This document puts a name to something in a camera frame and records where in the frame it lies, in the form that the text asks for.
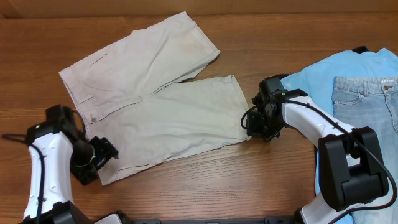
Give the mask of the beige cotton shorts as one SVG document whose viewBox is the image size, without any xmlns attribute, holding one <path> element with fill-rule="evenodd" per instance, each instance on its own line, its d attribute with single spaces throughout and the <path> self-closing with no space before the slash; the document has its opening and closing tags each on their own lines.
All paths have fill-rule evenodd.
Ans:
<svg viewBox="0 0 398 224">
<path fill-rule="evenodd" d="M 105 137 L 119 152 L 99 170 L 103 185 L 248 140 L 248 104 L 235 76 L 197 80 L 219 53 L 181 12 L 60 72 L 87 136 Z"/>
</svg>

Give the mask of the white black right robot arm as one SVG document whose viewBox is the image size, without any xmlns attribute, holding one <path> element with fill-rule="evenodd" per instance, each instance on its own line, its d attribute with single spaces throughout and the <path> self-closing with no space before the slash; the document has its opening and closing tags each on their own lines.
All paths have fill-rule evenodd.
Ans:
<svg viewBox="0 0 398 224">
<path fill-rule="evenodd" d="M 286 217 L 268 217 L 265 223 L 336 223 L 344 216 L 373 210 L 375 199 L 392 192 L 381 210 L 397 199 L 396 183 L 384 165 L 376 132 L 354 128 L 319 108 L 301 89 L 286 90 L 282 75 L 265 78 L 252 99 L 253 107 L 241 118 L 248 136 L 269 142 L 284 127 L 295 128 L 318 150 L 321 192 Z"/>
</svg>

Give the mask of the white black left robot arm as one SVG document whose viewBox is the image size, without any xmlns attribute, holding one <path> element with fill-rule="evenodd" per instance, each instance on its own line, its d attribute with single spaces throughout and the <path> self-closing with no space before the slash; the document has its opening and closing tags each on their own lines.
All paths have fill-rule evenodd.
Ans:
<svg viewBox="0 0 398 224">
<path fill-rule="evenodd" d="M 24 223 L 91 223 L 73 203 L 71 178 L 82 185 L 98 179 L 99 170 L 118 150 L 106 139 L 87 140 L 62 105 L 46 109 L 46 120 L 27 130 L 24 144 L 32 161 L 30 195 Z"/>
</svg>

